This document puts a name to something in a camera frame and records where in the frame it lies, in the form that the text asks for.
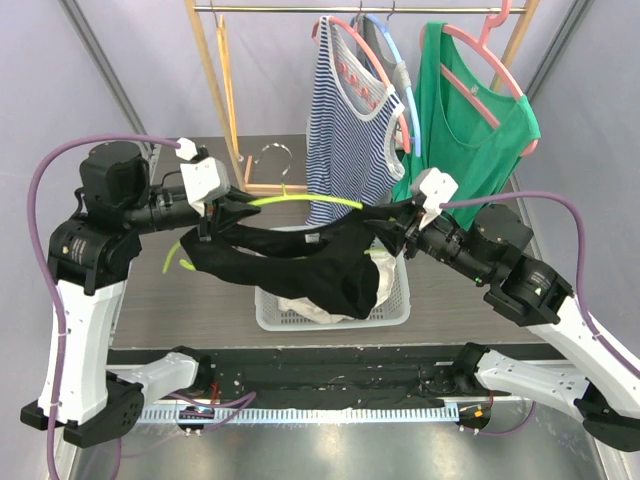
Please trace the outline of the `lime green hanger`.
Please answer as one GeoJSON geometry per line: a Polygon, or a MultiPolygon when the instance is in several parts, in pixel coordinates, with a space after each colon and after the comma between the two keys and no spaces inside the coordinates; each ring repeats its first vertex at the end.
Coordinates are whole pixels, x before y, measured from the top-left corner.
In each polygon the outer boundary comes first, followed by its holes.
{"type": "Polygon", "coordinates": [[[364,208],[361,202],[357,202],[350,199],[330,196],[311,194],[307,191],[306,185],[290,184],[287,185],[285,181],[290,172],[293,161],[293,154],[291,150],[284,144],[273,142],[266,144],[262,147],[260,155],[256,158],[249,156],[244,173],[244,182],[246,192],[257,197],[257,200],[250,201],[254,206],[267,206],[284,202],[320,202],[350,207],[351,209],[362,210],[364,208]],[[257,184],[252,183],[252,172],[254,166],[257,166],[265,153],[272,149],[280,149],[287,153],[289,157],[286,168],[280,175],[281,182],[279,184],[257,184]]]}

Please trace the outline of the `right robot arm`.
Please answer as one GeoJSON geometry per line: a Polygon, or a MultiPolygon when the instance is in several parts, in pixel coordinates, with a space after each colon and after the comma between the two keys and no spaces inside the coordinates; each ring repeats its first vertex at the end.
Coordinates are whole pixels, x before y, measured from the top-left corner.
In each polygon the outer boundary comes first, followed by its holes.
{"type": "Polygon", "coordinates": [[[484,301],[561,353],[576,371],[522,363],[469,342],[451,380],[465,395],[480,389],[524,396],[576,419],[600,442],[623,452],[639,449],[639,360],[591,316],[577,292],[551,266],[525,253],[533,232],[504,205],[484,206],[469,230],[447,213],[425,219],[411,202],[370,207],[368,227],[393,254],[424,252],[485,288],[484,301]]]}

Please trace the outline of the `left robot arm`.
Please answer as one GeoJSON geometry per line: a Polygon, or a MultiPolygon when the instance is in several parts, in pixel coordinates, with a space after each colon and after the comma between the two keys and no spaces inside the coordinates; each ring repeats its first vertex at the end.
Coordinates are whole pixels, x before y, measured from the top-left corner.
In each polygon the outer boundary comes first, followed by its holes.
{"type": "Polygon", "coordinates": [[[20,419],[79,448],[124,437],[146,406],[166,396],[183,391],[200,399],[212,389],[211,357],[185,346],[125,374],[107,368],[142,236],[187,228],[204,242],[256,211],[222,164],[186,139],[174,145],[181,185],[152,184],[141,142],[137,135],[90,139],[76,210],[34,247],[52,295],[53,331],[43,390],[20,419]]]}

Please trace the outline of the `black tank top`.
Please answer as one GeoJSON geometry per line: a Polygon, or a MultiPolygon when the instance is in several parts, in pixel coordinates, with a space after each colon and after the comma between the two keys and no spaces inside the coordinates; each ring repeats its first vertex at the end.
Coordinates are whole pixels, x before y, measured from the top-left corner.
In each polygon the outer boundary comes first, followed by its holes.
{"type": "Polygon", "coordinates": [[[377,301],[378,270],[366,250],[375,236],[360,210],[298,230],[236,224],[201,242],[180,239],[194,269],[224,282],[259,287],[286,299],[307,297],[330,314],[366,319],[377,301]]]}

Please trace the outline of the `yellow plastic hanger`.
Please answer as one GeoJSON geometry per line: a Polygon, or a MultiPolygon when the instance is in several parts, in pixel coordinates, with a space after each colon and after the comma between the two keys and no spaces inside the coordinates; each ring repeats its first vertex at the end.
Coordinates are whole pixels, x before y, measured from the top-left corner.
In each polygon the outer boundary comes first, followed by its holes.
{"type": "Polygon", "coordinates": [[[231,131],[232,146],[238,160],[244,161],[244,157],[239,151],[239,141],[236,122],[236,111],[234,102],[233,78],[231,71],[231,55],[229,49],[228,30],[223,15],[216,18],[216,34],[218,42],[219,59],[222,67],[224,92],[226,98],[227,114],[231,131]]]}

